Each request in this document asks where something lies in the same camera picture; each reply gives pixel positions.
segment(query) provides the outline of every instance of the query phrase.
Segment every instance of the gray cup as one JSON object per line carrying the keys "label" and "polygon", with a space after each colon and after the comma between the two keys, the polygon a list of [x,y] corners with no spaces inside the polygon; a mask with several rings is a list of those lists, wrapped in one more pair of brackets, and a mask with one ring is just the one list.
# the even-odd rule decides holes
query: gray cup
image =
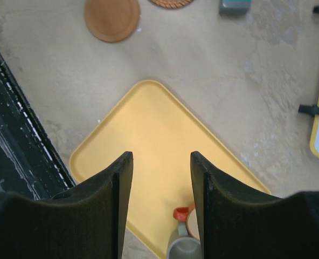
{"label": "gray cup", "polygon": [[177,229],[171,234],[166,258],[203,259],[200,241],[188,235],[185,222],[179,222]]}

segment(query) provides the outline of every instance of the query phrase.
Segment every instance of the cup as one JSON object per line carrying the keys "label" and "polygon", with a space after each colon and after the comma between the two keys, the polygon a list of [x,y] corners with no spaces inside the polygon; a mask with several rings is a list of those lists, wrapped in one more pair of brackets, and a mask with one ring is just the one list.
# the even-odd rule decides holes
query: cup
{"label": "cup", "polygon": [[190,237],[186,223],[179,222],[171,234],[166,259],[203,259],[200,241]]}
{"label": "cup", "polygon": [[196,205],[194,203],[189,207],[176,208],[174,210],[173,217],[179,222],[186,222],[189,234],[197,240],[200,240]]}

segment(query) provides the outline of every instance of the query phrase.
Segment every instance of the teal box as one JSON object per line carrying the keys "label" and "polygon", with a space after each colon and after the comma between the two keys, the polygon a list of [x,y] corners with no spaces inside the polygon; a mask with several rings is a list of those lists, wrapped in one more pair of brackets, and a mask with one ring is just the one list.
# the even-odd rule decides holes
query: teal box
{"label": "teal box", "polygon": [[245,15],[251,3],[252,0],[219,0],[219,14]]}

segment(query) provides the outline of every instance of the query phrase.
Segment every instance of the floor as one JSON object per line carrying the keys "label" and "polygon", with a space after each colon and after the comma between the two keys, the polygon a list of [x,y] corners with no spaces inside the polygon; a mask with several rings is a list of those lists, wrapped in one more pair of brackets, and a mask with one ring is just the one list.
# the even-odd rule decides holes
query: floor
{"label": "floor", "polygon": [[[139,80],[173,92],[283,197],[319,190],[313,120],[319,92],[318,0],[253,0],[243,18],[217,0],[164,10],[140,0],[140,24],[107,44],[86,29],[84,0],[0,0],[0,51],[63,161]],[[153,255],[126,232],[123,258]]]}

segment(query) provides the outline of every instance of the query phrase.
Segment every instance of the brown round coaster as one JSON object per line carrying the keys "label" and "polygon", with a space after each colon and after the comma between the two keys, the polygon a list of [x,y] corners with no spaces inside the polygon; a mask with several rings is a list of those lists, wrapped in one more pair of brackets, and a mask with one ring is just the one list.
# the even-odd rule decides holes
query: brown round coaster
{"label": "brown round coaster", "polygon": [[87,0],[85,22],[89,31],[104,42],[119,42],[138,26],[138,0]]}
{"label": "brown round coaster", "polygon": [[182,8],[193,2],[193,0],[150,0],[150,1],[156,5],[159,5],[167,9]]}

